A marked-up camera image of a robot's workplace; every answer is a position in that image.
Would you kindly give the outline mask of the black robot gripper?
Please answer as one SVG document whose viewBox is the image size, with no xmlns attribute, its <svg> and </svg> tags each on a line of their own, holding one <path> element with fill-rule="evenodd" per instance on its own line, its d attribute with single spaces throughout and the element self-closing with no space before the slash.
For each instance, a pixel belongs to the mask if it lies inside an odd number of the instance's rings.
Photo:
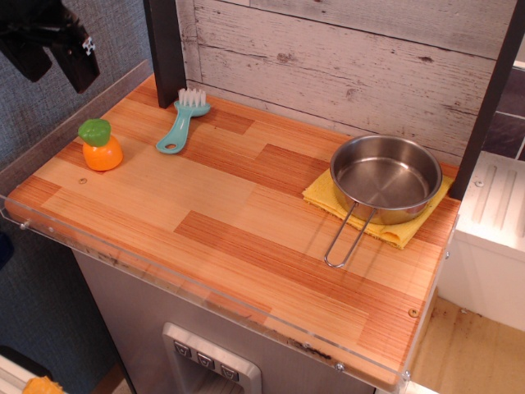
<svg viewBox="0 0 525 394">
<path fill-rule="evenodd" d="M 78 94 L 100 75 L 92 37 L 62 1 L 1 1 L 1 52 L 31 82 L 52 66 L 42 47 Z"/>
</svg>

